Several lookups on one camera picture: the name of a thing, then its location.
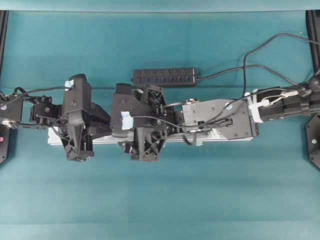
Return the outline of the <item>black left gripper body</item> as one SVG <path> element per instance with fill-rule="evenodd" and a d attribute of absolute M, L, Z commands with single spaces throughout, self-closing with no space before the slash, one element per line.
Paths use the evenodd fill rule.
<path fill-rule="evenodd" d="M 84 136 L 86 122 L 82 110 L 67 114 L 67 122 L 61 123 L 52 131 L 60 138 L 69 161 L 85 162 L 94 156 L 93 140 L 90 136 Z"/>

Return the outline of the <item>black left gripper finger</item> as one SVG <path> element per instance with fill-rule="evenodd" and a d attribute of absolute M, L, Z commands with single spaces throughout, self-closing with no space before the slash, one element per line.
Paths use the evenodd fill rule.
<path fill-rule="evenodd" d="M 111 116 L 98 104 L 91 102 L 86 114 L 87 130 L 111 130 Z"/>
<path fill-rule="evenodd" d="M 93 147 L 93 140 L 110 136 L 112 130 L 110 128 L 88 128 L 84 131 L 84 146 L 86 148 Z"/>

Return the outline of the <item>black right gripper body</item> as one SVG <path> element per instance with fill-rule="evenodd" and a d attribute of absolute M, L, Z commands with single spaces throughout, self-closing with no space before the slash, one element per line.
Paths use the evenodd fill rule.
<path fill-rule="evenodd" d="M 132 160 L 155 162 L 168 136 L 175 132 L 175 111 L 166 106 L 164 91 L 156 85 L 145 85 L 138 100 L 142 106 L 134 107 L 130 113 L 133 142 L 129 154 Z"/>

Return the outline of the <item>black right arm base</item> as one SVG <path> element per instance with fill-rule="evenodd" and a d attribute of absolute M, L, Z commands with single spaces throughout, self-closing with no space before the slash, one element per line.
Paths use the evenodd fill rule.
<path fill-rule="evenodd" d="M 320 113 L 315 113 L 304 125 L 308 161 L 320 170 Z"/>

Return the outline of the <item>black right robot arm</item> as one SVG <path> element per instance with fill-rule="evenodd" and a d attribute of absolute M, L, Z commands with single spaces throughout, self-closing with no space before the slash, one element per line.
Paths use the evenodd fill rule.
<path fill-rule="evenodd" d="M 167 139 L 181 138 L 188 145 L 199 136 L 221 134 L 227 140 L 246 140 L 258 135 L 260 123 L 288 116 L 318 115 L 320 77 L 288 87 L 246 92 L 238 99 L 198 101 L 194 98 L 167 104 L 159 85 L 137 85 L 129 92 L 130 103 L 120 128 L 133 133 L 125 152 L 133 160 L 157 161 Z"/>

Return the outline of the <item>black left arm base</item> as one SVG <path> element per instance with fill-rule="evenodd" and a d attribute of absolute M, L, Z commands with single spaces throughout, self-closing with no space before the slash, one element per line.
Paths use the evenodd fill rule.
<path fill-rule="evenodd" d="M 8 157 L 11 129 L 5 125 L 0 125 L 0 163 L 2 164 Z"/>

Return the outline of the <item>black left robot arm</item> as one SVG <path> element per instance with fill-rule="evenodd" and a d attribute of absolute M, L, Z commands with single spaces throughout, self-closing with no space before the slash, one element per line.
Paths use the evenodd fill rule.
<path fill-rule="evenodd" d="M 91 88 L 65 87 L 63 102 L 51 96 L 18 89 L 0 97 L 0 123 L 7 128 L 52 129 L 69 161 L 84 162 L 94 156 L 93 140 L 109 136 L 111 117 L 91 99 Z"/>

